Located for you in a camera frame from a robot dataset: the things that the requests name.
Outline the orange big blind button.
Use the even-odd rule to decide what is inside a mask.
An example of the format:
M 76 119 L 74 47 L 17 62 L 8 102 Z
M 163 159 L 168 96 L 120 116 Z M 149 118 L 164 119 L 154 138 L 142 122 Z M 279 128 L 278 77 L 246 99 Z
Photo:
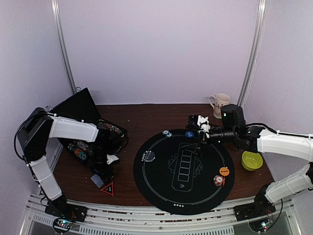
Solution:
M 219 173 L 221 176 L 226 177 L 230 174 L 230 170 L 228 169 L 228 167 L 221 167 L 219 169 Z

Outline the clear acrylic dealer button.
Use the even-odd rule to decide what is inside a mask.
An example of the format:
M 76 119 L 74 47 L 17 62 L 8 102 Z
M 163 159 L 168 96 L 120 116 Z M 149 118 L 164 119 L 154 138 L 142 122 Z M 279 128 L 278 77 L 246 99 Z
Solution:
M 152 162 L 155 158 L 155 153 L 152 151 L 145 151 L 143 154 L 143 160 L 145 162 Z

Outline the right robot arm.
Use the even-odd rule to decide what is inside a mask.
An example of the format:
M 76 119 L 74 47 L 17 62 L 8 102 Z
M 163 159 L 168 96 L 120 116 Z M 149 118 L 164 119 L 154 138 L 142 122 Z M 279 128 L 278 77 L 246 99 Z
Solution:
M 306 189 L 313 189 L 313 136 L 276 131 L 263 123 L 247 124 L 243 109 L 235 104 L 221 108 L 222 124 L 212 125 L 208 117 L 189 115 L 187 128 L 196 130 L 199 140 L 184 149 L 202 155 L 213 143 L 232 142 L 238 149 L 252 153 L 275 153 L 304 159 L 308 162 L 299 171 L 284 179 L 263 186 L 251 204 L 251 212 L 261 216 L 273 203 Z

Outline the deck of blue cards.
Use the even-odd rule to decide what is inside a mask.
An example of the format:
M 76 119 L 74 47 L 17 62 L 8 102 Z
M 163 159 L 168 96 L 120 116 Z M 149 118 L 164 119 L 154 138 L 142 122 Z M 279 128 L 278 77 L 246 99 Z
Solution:
M 90 178 L 92 180 L 92 182 L 98 187 L 101 188 L 104 185 L 103 180 L 101 179 L 101 177 L 97 174 L 94 174 L 93 176 L 91 176 Z

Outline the orange poker chip stack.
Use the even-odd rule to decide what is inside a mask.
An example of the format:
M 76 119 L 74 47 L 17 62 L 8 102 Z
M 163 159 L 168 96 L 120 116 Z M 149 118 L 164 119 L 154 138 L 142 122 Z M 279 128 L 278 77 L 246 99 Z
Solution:
M 213 183 L 217 187 L 223 187 L 225 184 L 225 178 L 221 175 L 216 175 L 213 179 Z

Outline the blue small blind button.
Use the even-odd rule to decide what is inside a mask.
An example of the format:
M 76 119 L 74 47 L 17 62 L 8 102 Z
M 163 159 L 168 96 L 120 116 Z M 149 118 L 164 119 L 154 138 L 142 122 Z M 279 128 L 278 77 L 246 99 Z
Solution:
M 186 136 L 187 138 L 193 138 L 193 137 L 194 137 L 194 133 L 193 133 L 192 131 L 186 131 L 186 132 L 185 132 L 185 136 Z

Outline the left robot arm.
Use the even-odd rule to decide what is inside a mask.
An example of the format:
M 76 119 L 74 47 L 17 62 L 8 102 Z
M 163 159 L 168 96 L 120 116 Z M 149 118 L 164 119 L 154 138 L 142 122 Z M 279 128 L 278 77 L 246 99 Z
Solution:
M 93 172 L 96 180 L 106 184 L 113 177 L 118 153 L 128 141 L 127 130 L 102 118 L 84 120 L 42 108 L 36 108 L 17 128 L 13 143 L 22 149 L 17 156 L 30 169 L 51 209 L 59 217 L 66 217 L 70 206 L 46 159 L 50 139 L 67 140 L 69 151 Z

